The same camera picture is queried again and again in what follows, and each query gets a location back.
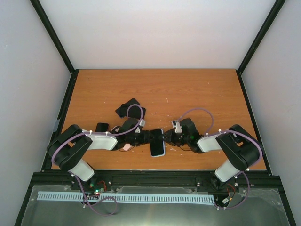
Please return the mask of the pink phone case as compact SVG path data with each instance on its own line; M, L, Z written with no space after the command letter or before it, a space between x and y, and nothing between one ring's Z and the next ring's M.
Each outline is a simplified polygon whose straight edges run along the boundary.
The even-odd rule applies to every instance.
M110 131L110 133L117 134L117 133L119 133L120 128L121 128L120 126L115 126ZM117 136L116 139L117 139L118 142L115 145L115 147L113 148L113 151L118 150L118 151L121 151L121 152L127 152L127 151L129 151L133 148L133 146L131 146L130 144L125 143L125 136L124 135Z

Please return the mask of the dark maroon cased phone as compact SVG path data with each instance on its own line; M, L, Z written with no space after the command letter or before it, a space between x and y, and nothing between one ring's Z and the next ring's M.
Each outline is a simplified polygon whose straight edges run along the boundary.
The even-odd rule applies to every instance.
M102 132L103 133L103 132L108 131L108 129L109 129L109 124L108 123L99 122L96 125L95 132Z

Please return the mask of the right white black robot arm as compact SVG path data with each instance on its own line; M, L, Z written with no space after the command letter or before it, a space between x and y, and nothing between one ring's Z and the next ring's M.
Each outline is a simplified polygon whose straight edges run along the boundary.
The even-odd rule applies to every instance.
M201 135L190 118L173 121L173 128L162 135L172 146L187 145L194 153L222 150L227 160L219 166L210 179L211 187L219 191L235 176L257 164L263 158L263 147L240 125Z

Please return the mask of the black aluminium frame rail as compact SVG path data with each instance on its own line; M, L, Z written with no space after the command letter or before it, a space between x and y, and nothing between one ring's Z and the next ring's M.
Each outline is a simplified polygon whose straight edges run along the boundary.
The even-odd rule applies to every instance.
M88 181L83 182L86 191L94 187L106 185L107 190L124 186L137 187L183 187L193 188L197 192L222 194L227 189L272 188L283 192L284 188L279 176L273 176L265 171L249 171L246 177L239 175L214 187L211 183L211 171L123 171L98 170Z

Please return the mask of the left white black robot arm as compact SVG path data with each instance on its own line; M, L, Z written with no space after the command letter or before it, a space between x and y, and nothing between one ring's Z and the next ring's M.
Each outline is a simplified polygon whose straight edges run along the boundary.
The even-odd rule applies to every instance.
M144 130L145 120L128 118L122 126L109 130L107 123L98 123L96 131L81 129L77 124L68 127L48 146L52 164L81 179L86 189L94 189L98 178L94 169L82 157L88 150L116 151L150 143L154 135Z

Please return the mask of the black phone case rear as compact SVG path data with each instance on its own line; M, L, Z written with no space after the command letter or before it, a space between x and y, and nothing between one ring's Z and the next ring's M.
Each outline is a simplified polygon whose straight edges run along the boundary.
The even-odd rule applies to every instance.
M115 110L115 112L120 118L130 117L139 119L141 117L140 108L138 106L132 106L129 109L129 107L134 104L139 105L140 103L135 98L132 98L126 103L122 104L118 109Z

